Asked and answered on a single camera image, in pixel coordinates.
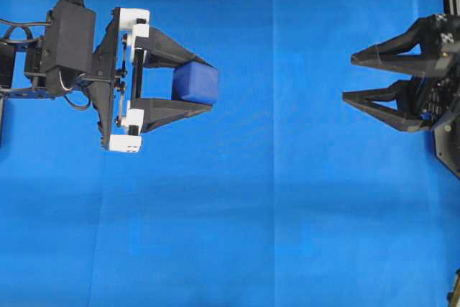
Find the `blue backdrop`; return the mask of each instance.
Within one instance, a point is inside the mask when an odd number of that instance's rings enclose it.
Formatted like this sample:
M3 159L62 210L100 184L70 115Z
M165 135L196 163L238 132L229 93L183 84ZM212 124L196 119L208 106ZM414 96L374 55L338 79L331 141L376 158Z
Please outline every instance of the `blue backdrop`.
M43 20L56 1L0 0L0 17ZM221 98L144 136L138 155L104 152L93 110L10 101L0 306L446 305L458 180L429 137L341 101L398 77L352 67L350 54L442 0L86 6L97 42L115 6L150 9L152 25L219 68ZM146 96L169 93L170 73L144 79Z

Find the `blue cube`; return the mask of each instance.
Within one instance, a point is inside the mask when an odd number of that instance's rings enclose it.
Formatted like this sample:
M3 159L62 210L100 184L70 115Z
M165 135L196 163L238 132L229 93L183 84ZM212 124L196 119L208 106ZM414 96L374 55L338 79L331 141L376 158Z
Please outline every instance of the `blue cube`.
M174 69L172 99L215 104L219 99L219 71L195 61Z

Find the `blue fabric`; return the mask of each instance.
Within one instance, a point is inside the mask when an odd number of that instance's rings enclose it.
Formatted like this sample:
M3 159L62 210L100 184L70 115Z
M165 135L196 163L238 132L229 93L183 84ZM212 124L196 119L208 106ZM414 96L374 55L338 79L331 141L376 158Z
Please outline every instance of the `blue fabric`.
M56 1L1 0L0 17L41 20ZM402 77L350 54L441 0L85 1L96 42L113 7L150 9L218 66L219 102L124 155L98 147L93 110L9 100L0 306L446 305L458 180L424 133L341 101ZM146 97L170 93L159 75L145 72Z

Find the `black wire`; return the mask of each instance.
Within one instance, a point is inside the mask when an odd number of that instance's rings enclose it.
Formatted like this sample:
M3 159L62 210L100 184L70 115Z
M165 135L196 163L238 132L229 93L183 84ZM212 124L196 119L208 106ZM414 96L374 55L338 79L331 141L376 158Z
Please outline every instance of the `black wire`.
M18 23L18 22L10 22L6 21L5 19L0 18L0 23L6 25L14 25L16 27L49 27L51 22L27 22L27 23Z
M30 28L28 28L28 27L17 27L15 25L10 26L10 28L8 28L8 30L5 31L5 33L3 35L3 38L6 39L6 40L9 40L9 38L12 35L12 32L17 28L20 28L20 29L24 30L28 40L32 40L34 38L34 35L32 34L32 31L30 30Z
M64 95L64 98L70 104L70 106L72 108L76 109L77 111L85 111L91 105L91 99L89 97L88 97L88 103L85 106L79 106L77 104L74 104L71 100L69 100L67 95Z
M40 39L41 39L41 37L36 37L36 38L30 39L30 40L10 40L10 39L0 38L0 42L5 42L5 43L9 43L11 45L14 45L14 44L21 44L21 43L32 43L32 42L36 42L36 41L38 41Z

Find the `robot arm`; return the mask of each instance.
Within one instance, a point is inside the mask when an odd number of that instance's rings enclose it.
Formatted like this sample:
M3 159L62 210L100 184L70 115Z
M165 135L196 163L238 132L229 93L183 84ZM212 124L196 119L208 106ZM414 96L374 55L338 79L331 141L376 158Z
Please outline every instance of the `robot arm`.
M48 12L46 22L15 24L0 39L0 115L7 98L56 98L81 92L88 97L86 110L93 104L99 115L101 145L111 151L138 152L141 133L162 125L212 110L219 96L219 72L205 60L189 52L163 32L150 27L150 12L115 8L106 34L93 49L96 15L83 0L59 0ZM31 25L46 27L45 35L32 37ZM22 28L26 40L9 39L12 30ZM117 68L120 41L123 60ZM12 89L14 59L26 53L24 74L30 88ZM126 100L127 63L132 68L132 93ZM173 68L171 99L142 98L144 68ZM119 93L119 113L114 119L115 93ZM112 134L112 124L125 134Z
M420 54L405 54L420 45ZM343 100L404 132L435 132L436 155L460 177L460 17L420 18L389 41L351 56L353 65L411 75L388 88L343 93ZM377 102L396 101L392 109Z

